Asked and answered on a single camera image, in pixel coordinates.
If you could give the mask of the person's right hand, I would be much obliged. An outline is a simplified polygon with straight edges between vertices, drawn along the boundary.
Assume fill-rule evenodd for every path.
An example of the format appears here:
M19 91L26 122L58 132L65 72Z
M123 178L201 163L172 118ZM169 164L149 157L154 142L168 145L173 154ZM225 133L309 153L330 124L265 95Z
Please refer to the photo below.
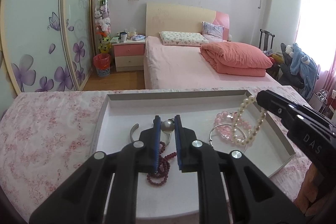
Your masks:
M294 200L305 223L335 223L335 177L325 177L311 163Z

